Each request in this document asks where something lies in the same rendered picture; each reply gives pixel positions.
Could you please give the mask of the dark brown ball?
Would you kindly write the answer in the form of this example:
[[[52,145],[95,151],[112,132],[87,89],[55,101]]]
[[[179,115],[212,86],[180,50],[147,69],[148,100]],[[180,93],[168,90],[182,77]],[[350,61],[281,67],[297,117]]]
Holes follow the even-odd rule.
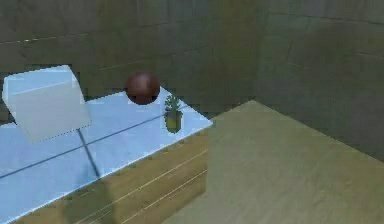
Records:
[[[125,84],[127,97],[135,104],[148,105],[153,103],[160,93],[158,78],[149,72],[135,72]]]

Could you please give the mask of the pale blue bed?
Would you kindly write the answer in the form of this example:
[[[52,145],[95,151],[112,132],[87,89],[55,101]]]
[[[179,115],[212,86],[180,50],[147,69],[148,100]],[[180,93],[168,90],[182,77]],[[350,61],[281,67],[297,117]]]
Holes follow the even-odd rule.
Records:
[[[31,143],[14,123],[0,126],[0,224],[66,196],[212,125],[185,103],[181,130],[167,130],[162,89],[157,100],[139,106],[125,93],[87,103],[92,124]]]

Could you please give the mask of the small green potted plant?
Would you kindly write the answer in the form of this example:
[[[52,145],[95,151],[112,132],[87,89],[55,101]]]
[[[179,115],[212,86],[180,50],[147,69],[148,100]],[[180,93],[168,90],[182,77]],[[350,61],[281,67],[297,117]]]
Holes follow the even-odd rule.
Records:
[[[181,119],[183,113],[180,110],[180,99],[174,95],[169,95],[165,100],[165,124],[170,133],[177,133],[181,129]]]

